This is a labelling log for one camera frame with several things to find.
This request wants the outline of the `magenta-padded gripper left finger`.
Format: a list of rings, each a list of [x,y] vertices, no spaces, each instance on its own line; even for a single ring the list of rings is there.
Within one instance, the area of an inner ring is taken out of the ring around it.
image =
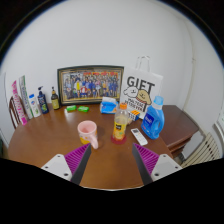
[[[91,145],[86,144],[66,155],[56,154],[42,169],[79,185],[90,155]]]

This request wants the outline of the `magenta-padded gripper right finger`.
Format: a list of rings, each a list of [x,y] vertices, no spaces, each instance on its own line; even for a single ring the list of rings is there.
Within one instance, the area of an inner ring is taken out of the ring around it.
[[[136,160],[144,185],[182,169],[182,167],[167,154],[158,155],[150,149],[136,143],[132,146],[132,154]]]

